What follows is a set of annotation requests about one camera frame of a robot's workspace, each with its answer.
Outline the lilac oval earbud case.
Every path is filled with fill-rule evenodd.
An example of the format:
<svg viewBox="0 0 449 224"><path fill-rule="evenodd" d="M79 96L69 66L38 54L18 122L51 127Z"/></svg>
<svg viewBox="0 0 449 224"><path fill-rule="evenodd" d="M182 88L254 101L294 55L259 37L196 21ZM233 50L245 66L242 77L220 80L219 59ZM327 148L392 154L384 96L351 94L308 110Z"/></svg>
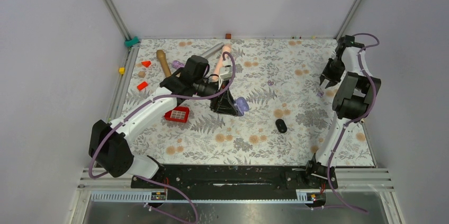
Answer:
<svg viewBox="0 0 449 224"><path fill-rule="evenodd" d="M238 97L237 99L235 99L234 106L237 110L238 117L243 116L246 112L250 110L250 107L244 97Z"/></svg>

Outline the black earbud charging case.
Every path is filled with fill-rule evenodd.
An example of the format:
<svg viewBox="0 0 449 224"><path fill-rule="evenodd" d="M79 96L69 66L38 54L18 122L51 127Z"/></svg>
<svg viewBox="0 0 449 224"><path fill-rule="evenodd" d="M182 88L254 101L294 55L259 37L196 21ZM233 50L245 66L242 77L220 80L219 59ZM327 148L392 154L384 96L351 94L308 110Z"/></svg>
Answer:
<svg viewBox="0 0 449 224"><path fill-rule="evenodd" d="M277 119L275 121L275 126L279 133L286 133L288 128L283 119Z"/></svg>

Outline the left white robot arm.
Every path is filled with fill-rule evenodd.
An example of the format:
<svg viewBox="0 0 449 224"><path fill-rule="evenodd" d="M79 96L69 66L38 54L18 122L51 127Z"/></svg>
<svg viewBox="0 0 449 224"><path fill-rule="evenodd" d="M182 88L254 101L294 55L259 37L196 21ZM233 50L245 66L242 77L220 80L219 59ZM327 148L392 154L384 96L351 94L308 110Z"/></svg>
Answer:
<svg viewBox="0 0 449 224"><path fill-rule="evenodd" d="M210 100L210 109L215 113L236 117L244 115L229 90L236 75L235 59L230 52L225 51L222 61L231 62L225 68L232 70L230 79L223 85L209 81L205 75L210 67L208 60L193 55L184 67L166 77L137 107L110 122L98 120L92 127L88 150L91 157L89 176L99 177L93 174L94 163L98 163L104 168L104 174L112 177L124 174L142 176L149 186L159 187L164 182L164 174L159 170L157 161L152 157L134 155L130 150L132 142L146 128L185 100Z"/></svg>

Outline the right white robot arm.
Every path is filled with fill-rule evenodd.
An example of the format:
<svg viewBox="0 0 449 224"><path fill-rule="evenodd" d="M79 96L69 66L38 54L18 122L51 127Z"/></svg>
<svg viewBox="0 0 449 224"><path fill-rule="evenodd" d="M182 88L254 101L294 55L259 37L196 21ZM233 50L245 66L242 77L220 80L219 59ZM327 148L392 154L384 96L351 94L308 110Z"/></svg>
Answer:
<svg viewBox="0 0 449 224"><path fill-rule="evenodd" d="M337 186L332 162L344 133L349 126L367 117L375 104L382 82L367 67L367 49L368 46L356 42L354 35L340 37L335 56L328 60L320 75L320 82L327 83L326 88L338 86L338 90L332 102L334 116L324 144L306 164L303 182L310 188Z"/></svg>

